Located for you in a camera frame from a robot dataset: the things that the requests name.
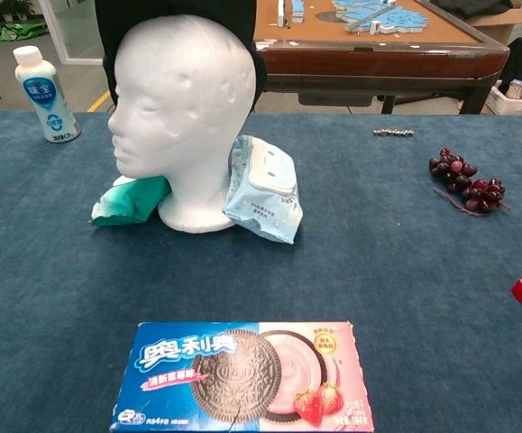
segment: bottle cap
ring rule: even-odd
[[[27,45],[13,51],[19,65],[31,65],[42,61],[42,54],[38,47]]]

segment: black hat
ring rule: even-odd
[[[118,46],[136,24],[169,15],[196,15],[223,25],[241,40],[251,53],[257,76],[254,103],[261,95],[267,79],[264,60],[254,44],[256,0],[96,0],[96,19],[100,39],[105,48],[104,66],[108,87],[116,104],[114,92],[114,61]]]

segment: cardboard box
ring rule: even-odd
[[[474,16],[467,23],[495,41],[507,44],[515,24],[522,23],[522,10],[515,8],[498,15]]]
[[[110,430],[372,432],[353,325],[141,323]]]

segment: yellow floor line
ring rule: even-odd
[[[96,102],[87,110],[89,113],[94,113],[107,99],[110,97],[110,92],[107,90]]]

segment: white bottle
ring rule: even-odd
[[[78,137],[80,126],[64,98],[56,68],[42,59],[37,47],[17,48],[14,56],[18,62],[16,79],[30,98],[46,139],[64,143]]]

